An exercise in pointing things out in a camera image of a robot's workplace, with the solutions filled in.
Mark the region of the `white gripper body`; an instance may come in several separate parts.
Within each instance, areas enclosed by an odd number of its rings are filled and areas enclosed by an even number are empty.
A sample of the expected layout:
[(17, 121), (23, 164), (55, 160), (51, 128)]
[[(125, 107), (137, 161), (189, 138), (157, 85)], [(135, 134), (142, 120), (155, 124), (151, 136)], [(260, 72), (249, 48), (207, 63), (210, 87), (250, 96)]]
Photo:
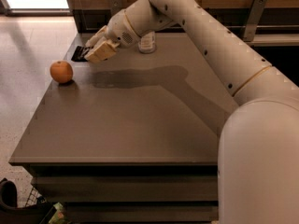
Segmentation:
[(119, 43), (121, 48), (130, 48), (140, 40), (128, 21), (124, 9), (110, 19), (107, 24), (106, 37), (115, 43)]

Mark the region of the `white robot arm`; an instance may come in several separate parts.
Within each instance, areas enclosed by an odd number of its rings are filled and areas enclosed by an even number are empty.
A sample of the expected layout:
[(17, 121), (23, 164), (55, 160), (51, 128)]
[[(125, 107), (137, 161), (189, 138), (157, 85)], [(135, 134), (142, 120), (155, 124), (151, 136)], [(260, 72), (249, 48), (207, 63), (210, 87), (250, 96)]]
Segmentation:
[(179, 24), (238, 104), (219, 143), (219, 224), (299, 224), (298, 88), (195, 0), (137, 0), (92, 36), (98, 63)]

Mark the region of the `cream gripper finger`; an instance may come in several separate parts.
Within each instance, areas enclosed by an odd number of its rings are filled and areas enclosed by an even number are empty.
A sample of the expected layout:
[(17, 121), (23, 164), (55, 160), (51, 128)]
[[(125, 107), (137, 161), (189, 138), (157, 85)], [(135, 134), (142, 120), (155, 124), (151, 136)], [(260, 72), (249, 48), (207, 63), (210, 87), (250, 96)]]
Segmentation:
[(90, 63), (100, 63), (114, 56), (120, 44), (112, 40), (101, 38), (94, 45), (88, 46), (89, 51), (84, 58)]
[(107, 26), (105, 25), (85, 43), (85, 46), (88, 48), (98, 47), (101, 44), (105, 43), (107, 41), (106, 31)]

